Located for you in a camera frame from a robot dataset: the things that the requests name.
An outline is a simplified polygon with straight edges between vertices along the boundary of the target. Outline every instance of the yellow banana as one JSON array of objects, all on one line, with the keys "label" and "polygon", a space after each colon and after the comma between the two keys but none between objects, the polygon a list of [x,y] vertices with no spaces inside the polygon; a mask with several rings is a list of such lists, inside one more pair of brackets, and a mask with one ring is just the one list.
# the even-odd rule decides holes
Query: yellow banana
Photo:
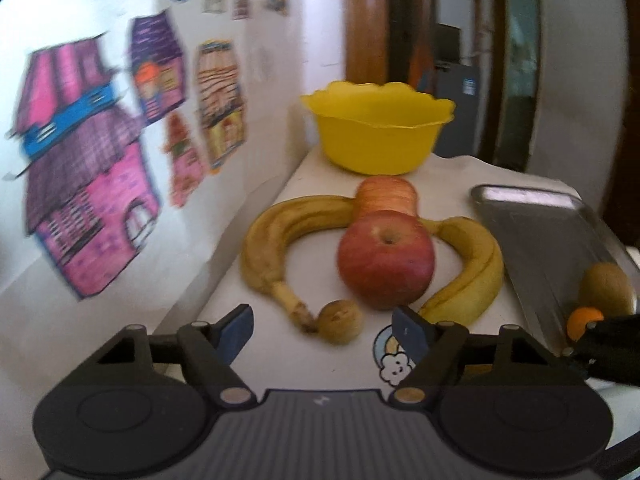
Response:
[{"label": "yellow banana", "polygon": [[[287,247],[312,232],[345,228],[352,217],[353,200],[343,196],[307,196],[272,206],[254,221],[244,238],[240,259],[243,279],[281,304],[301,330],[316,332],[314,316],[285,281]],[[452,245],[465,266],[418,312],[430,322],[452,320],[468,326],[500,291],[504,272],[500,247],[487,229],[469,218],[423,219],[422,224]]]}]

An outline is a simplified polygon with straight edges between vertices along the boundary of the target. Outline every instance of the metal screw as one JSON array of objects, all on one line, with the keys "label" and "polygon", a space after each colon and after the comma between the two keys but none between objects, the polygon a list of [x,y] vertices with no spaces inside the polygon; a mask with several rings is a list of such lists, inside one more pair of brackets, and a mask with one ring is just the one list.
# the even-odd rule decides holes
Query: metal screw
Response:
[{"label": "metal screw", "polygon": [[427,395],[420,388],[400,388],[394,393],[394,397],[403,404],[418,404]]},{"label": "metal screw", "polygon": [[227,404],[244,404],[251,400],[251,392],[246,388],[227,388],[220,393],[220,399]]}]

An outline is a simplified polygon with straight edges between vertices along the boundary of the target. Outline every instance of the yellow plastic basin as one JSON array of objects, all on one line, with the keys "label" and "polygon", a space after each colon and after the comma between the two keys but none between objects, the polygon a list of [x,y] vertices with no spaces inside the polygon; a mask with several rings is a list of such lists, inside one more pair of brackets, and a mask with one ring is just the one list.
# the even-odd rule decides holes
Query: yellow plastic basin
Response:
[{"label": "yellow plastic basin", "polygon": [[338,166],[363,174],[403,174],[431,153],[455,104],[404,83],[335,81],[301,97],[315,114],[322,149]]}]

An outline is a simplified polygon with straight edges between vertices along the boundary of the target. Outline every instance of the apple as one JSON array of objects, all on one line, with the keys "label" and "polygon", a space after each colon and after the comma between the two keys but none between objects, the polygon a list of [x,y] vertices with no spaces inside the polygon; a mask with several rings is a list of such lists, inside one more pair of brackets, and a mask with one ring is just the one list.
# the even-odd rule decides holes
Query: apple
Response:
[{"label": "apple", "polygon": [[353,222],[337,260],[343,282],[377,310],[418,300],[435,267],[431,235],[417,218],[398,211],[375,211]]},{"label": "apple", "polygon": [[418,192],[410,182],[398,176],[367,177],[356,190],[353,218],[382,210],[418,216]]}]

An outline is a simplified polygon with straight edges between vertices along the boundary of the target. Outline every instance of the small orange fruit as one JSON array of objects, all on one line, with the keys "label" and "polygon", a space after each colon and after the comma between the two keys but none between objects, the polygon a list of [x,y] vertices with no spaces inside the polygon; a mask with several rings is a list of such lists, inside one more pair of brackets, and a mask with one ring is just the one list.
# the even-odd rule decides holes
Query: small orange fruit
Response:
[{"label": "small orange fruit", "polygon": [[586,330],[586,325],[590,321],[602,321],[604,314],[597,308],[582,306],[576,308],[566,322],[566,334],[571,341],[578,341]]}]

